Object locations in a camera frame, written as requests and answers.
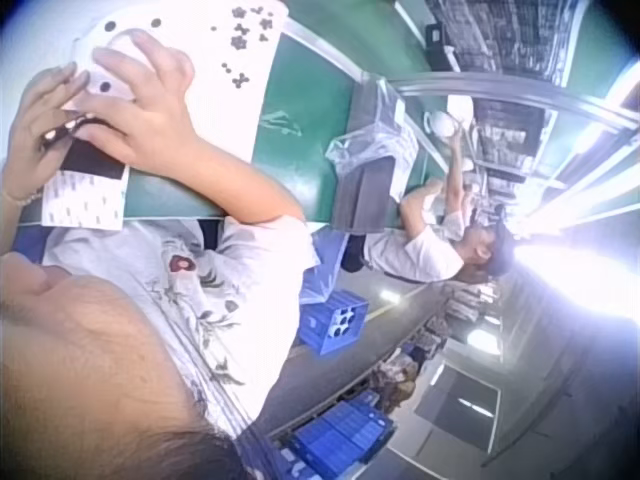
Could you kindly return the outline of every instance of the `fluorescent light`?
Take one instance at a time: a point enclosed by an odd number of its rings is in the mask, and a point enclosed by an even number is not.
[[[640,164],[633,165],[600,185],[583,190],[564,202],[545,207],[531,215],[527,228],[533,232],[557,231],[588,212],[595,205],[619,197],[640,185]]]
[[[402,300],[402,297],[398,293],[389,290],[382,290],[380,292],[380,298],[390,303],[400,303],[400,300]]]
[[[607,102],[620,105],[640,82],[640,62],[636,62],[629,70],[618,77],[607,94]],[[596,143],[603,128],[599,123],[589,125],[576,142],[574,153],[581,154],[589,150]]]
[[[640,276],[596,253],[571,248],[521,245],[516,258],[578,305],[640,323]]]
[[[473,403],[471,403],[468,400],[465,400],[464,398],[459,398],[458,401],[461,404],[463,404],[465,407],[469,407],[469,408],[475,410],[476,412],[484,415],[485,417],[493,418],[493,413],[491,413],[489,410],[486,410],[486,409],[484,409],[482,407],[474,405]]]
[[[490,317],[489,315],[485,315],[484,319],[489,323],[493,323],[494,325],[502,325],[500,320],[494,317]]]
[[[482,350],[483,352],[490,353],[491,355],[500,355],[500,347],[498,346],[498,339],[491,333],[476,329],[473,330],[467,336],[467,344],[472,347]]]
[[[438,379],[440,378],[440,375],[442,375],[442,371],[444,370],[444,363],[441,364],[438,367],[438,370],[436,370],[436,374],[433,376],[433,378],[431,379],[430,385],[433,387],[436,382],[438,381]]]
[[[484,408],[479,407],[477,405],[471,405],[471,408],[473,408],[476,412],[481,413],[486,417],[493,418],[493,413],[491,413],[489,410],[485,410]]]

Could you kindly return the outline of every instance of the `bracelet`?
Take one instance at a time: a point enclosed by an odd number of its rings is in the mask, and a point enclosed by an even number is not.
[[[20,200],[19,198],[15,198],[12,195],[9,195],[4,189],[2,190],[2,196],[5,200],[9,200],[9,202],[13,203],[18,207],[26,207],[30,203],[32,203],[35,199],[40,198],[42,194],[40,192],[32,193],[27,198]]]

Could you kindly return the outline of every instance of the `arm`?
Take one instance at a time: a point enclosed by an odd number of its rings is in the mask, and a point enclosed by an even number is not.
[[[144,32],[131,37],[153,69],[109,49],[96,49],[94,60],[126,82],[136,102],[82,94],[75,102],[78,109],[96,114],[117,131],[87,125],[76,136],[134,168],[183,183],[241,223],[284,215],[304,220],[302,209],[280,184],[197,136],[184,102],[194,76],[188,57]]]
[[[22,207],[12,203],[6,198],[2,199],[2,218],[0,218],[0,226],[2,231],[0,232],[0,255],[4,255],[11,250],[13,245],[13,239],[16,236],[16,230],[18,229],[18,221],[20,220],[20,214],[22,213]]]
[[[9,133],[9,155],[2,170],[0,255],[13,245],[22,213],[36,191],[60,168],[71,140],[42,149],[42,136],[77,116],[60,107],[85,88],[86,72],[72,79],[75,65],[44,70],[27,85]]]
[[[304,221],[302,208],[279,183],[204,141],[195,144],[189,168],[171,177],[240,223],[263,223],[284,215]]]
[[[429,196],[435,197],[441,190],[442,182],[440,180],[429,180],[426,185],[414,190],[402,199],[400,217],[409,240],[418,237],[427,228],[422,217],[425,199]]]
[[[462,129],[462,125],[458,125],[456,133],[450,140],[451,164],[449,165],[449,174],[447,175],[445,215],[449,215],[462,209],[462,199],[464,197],[462,181],[462,147],[460,144]]]

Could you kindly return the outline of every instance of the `white shirt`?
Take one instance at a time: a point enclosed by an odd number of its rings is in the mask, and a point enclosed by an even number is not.
[[[214,252],[193,221],[126,222],[120,232],[56,229],[43,264],[108,280],[165,342],[202,413],[232,437],[254,420],[299,323],[313,246],[303,222],[228,218]]]
[[[427,225],[409,241],[404,231],[369,234],[364,258],[370,268],[418,282],[437,282],[453,277],[464,262],[441,229]]]

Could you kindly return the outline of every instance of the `hand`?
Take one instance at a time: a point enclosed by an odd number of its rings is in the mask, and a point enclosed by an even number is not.
[[[71,139],[65,138],[48,150],[43,135],[78,116],[62,110],[89,81],[82,72],[73,78],[75,64],[38,73],[27,85],[11,129],[9,155],[2,175],[2,189],[14,200],[26,200],[53,177],[64,160]]]
[[[464,127],[460,122],[454,119],[456,122],[456,131],[453,132],[453,135],[449,137],[449,146],[454,149],[460,151],[462,144],[462,132],[464,131]]]
[[[176,178],[188,168],[185,162],[192,157],[192,147],[201,142],[184,101],[193,80],[193,65],[184,53],[164,47],[144,31],[133,32],[131,38],[153,69],[111,49],[96,48],[93,58],[129,85],[135,102],[81,94],[75,101],[77,108],[95,114],[116,130],[86,125],[76,137],[134,168]]]

